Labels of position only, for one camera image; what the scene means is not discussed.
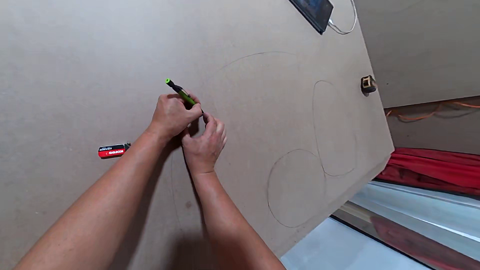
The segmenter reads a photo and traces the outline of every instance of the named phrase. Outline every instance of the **right hand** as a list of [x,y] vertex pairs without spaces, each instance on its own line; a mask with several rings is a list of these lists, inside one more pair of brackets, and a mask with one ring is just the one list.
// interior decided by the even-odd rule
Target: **right hand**
[[225,124],[209,113],[204,114],[205,132],[198,138],[190,137],[188,128],[182,133],[185,160],[192,177],[214,171],[215,162],[227,142]]
[[148,126],[147,131],[170,140],[173,136],[182,132],[188,124],[198,119],[202,115],[200,101],[195,95],[190,95],[197,102],[190,110],[185,108],[185,101],[179,94],[161,95],[158,98],[152,122]]

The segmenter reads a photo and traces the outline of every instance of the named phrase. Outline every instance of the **red cloth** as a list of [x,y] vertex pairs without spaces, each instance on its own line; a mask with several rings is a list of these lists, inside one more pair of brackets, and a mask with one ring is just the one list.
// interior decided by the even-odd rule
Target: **red cloth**
[[397,148],[377,178],[415,187],[480,196],[480,156]]
[[444,270],[478,270],[480,262],[381,216],[370,217],[378,237],[423,263]]

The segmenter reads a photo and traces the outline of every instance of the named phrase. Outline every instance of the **left hand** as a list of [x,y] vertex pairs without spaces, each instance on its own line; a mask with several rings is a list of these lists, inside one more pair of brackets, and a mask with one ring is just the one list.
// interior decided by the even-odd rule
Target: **left hand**
[[173,136],[182,132],[188,124],[198,119],[202,115],[200,101],[195,95],[188,93],[197,102],[190,110],[185,108],[185,101],[179,94],[160,95],[152,122],[148,126],[147,131],[162,135],[170,140]]

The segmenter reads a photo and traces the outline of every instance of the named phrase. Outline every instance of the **charging cable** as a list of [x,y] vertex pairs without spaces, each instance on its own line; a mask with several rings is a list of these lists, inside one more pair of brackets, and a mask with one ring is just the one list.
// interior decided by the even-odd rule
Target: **charging cable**
[[352,7],[353,7],[353,14],[355,15],[355,20],[353,21],[353,25],[352,25],[352,28],[347,31],[347,32],[344,32],[342,30],[340,30],[340,28],[338,28],[338,26],[336,26],[332,19],[329,19],[328,20],[328,26],[331,27],[335,32],[341,34],[341,35],[346,35],[350,32],[353,31],[353,29],[355,28],[355,25],[357,24],[357,20],[358,20],[358,16],[357,16],[357,8],[355,7],[355,3],[353,2],[353,0],[350,0],[350,2],[352,3]]

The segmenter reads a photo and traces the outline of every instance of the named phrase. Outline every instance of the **brown fiberboard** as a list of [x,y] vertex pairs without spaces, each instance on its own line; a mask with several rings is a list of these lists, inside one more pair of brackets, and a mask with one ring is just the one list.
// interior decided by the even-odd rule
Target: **brown fiberboard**
[[[334,5],[348,27],[349,3]],[[393,150],[378,93],[359,90],[372,74],[359,25],[321,36],[273,0],[18,0],[0,12],[2,268],[115,162],[100,160],[99,146],[147,127],[158,95],[171,92],[166,77],[226,123],[217,173],[279,256]],[[209,269],[211,258],[174,141],[112,269]]]

